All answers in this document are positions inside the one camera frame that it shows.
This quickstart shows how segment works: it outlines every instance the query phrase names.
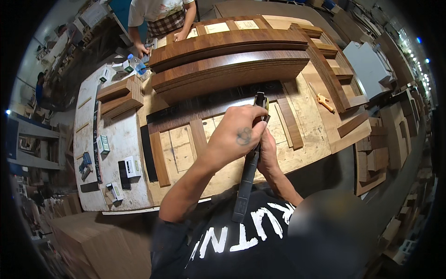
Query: water bottle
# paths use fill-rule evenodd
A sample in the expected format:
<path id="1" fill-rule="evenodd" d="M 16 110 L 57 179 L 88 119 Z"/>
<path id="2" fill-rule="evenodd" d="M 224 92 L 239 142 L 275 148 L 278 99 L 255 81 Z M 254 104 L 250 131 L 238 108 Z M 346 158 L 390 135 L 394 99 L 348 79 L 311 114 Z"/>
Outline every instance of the water bottle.
<path id="1" fill-rule="evenodd" d="M 147 69 L 144 69 L 144 63 L 138 57 L 133 56 L 133 54 L 129 54 L 127 59 L 130 62 L 130 66 L 132 66 L 132 68 L 135 69 L 139 75 L 143 76 L 147 72 Z"/>

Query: hand tattoo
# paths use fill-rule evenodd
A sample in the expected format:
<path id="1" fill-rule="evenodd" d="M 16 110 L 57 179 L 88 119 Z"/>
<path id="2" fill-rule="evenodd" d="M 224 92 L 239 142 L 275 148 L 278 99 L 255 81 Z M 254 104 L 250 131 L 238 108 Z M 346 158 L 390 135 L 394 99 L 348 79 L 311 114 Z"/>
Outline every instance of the hand tattoo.
<path id="1" fill-rule="evenodd" d="M 237 142 L 237 144 L 245 146 L 251 141 L 251 133 L 252 129 L 248 127 L 245 127 L 243 130 L 239 129 L 237 132 L 237 139 L 235 141 Z"/>

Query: shirt sleeve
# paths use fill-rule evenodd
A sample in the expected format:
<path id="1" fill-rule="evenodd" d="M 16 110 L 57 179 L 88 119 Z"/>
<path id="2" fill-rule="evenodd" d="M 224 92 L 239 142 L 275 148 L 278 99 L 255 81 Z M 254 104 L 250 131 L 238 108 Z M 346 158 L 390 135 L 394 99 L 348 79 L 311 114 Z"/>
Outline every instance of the shirt sleeve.
<path id="1" fill-rule="evenodd" d="M 137 1 L 132 0 L 130 9 L 128 10 L 128 26 L 138 27 L 144 23 L 144 17 L 141 14 L 141 8 L 137 7 Z"/>
<path id="2" fill-rule="evenodd" d="M 189 253 L 185 224 L 157 218 L 152 238 L 152 275 L 155 278 L 178 278 L 184 271 Z"/>

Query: person in blue shirt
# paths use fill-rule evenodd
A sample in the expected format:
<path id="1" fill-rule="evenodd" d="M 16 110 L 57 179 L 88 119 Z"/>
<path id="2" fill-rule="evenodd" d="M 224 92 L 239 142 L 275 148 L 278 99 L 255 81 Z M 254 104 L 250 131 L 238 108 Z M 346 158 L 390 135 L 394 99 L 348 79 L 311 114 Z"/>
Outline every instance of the person in blue shirt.
<path id="1" fill-rule="evenodd" d="M 36 84 L 36 102 L 37 105 L 44 109 L 49 109 L 54 112 L 64 112 L 65 107 L 54 104 L 51 98 L 43 96 L 43 83 L 45 82 L 45 74 L 40 72 L 37 76 L 37 84 Z"/>

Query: workbench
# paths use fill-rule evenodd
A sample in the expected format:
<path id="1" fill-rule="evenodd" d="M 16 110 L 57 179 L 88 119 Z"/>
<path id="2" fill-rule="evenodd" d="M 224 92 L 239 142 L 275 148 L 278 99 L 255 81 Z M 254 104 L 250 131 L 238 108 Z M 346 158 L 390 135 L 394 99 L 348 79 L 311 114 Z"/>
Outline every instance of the workbench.
<path id="1" fill-rule="evenodd" d="M 287 22 L 301 21 L 293 18 L 270 18 L 269 23 L 273 28 L 288 29 Z M 138 179 L 131 179 L 132 189 L 123 191 L 124 200 L 119 206 L 107 206 L 102 191 L 82 192 L 81 185 L 97 181 L 95 170 L 81 180 L 78 171 L 82 163 L 84 152 L 89 152 L 93 160 L 93 114 L 97 87 L 100 83 L 99 75 L 103 68 L 111 65 L 103 65 L 82 84 L 79 90 L 78 103 L 74 121 L 73 153 L 76 170 L 76 183 L 82 208 L 85 211 L 111 211 L 111 212 L 140 212 L 150 211 L 161 204 L 162 199 L 182 175 L 189 169 L 196 159 L 196 153 L 191 144 L 190 126 L 184 125 L 161 133 L 161 144 L 167 170 L 170 176 L 171 186 L 160 187 L 158 182 L 149 182 L 147 177 L 145 159 L 142 150 L 140 127 L 147 124 L 146 116 L 150 113 L 168 107 L 160 99 L 151 87 L 151 79 L 143 82 L 144 105 L 135 110 L 129 110 L 113 120 L 98 118 L 98 135 L 106 135 L 110 145 L 108 155 L 100 155 L 99 164 L 103 183 L 99 187 L 105 188 L 107 183 L 116 183 L 121 187 L 118 161 L 130 155 L 138 155 L 142 164 L 144 175 Z M 115 75 L 111 81 L 105 82 L 102 87 L 118 82 L 128 76 Z M 368 121 L 363 122 L 349 134 L 341 138 L 337 128 L 364 111 L 363 106 L 353 108 L 347 113 L 339 115 L 330 113 L 317 102 L 318 93 L 329 96 L 328 90 L 321 77 L 310 62 L 295 80 L 282 81 L 286 98 L 290 104 L 293 115 L 299 127 L 304 146 L 298 150 L 290 148 L 284 126 L 281 123 L 281 113 L 276 103 L 269 106 L 271 116 L 268 128 L 276 139 L 277 159 L 282 171 L 287 174 L 318 161 L 330 154 L 334 154 L 370 134 L 371 128 Z M 223 115 L 203 119 L 203 127 L 206 139 L 209 140 Z M 210 180 L 204 190 L 201 199 L 208 199 L 212 195 L 219 194 L 240 182 L 244 158 L 240 158 L 218 171 Z M 254 180 L 265 180 L 262 174 L 256 172 Z"/>

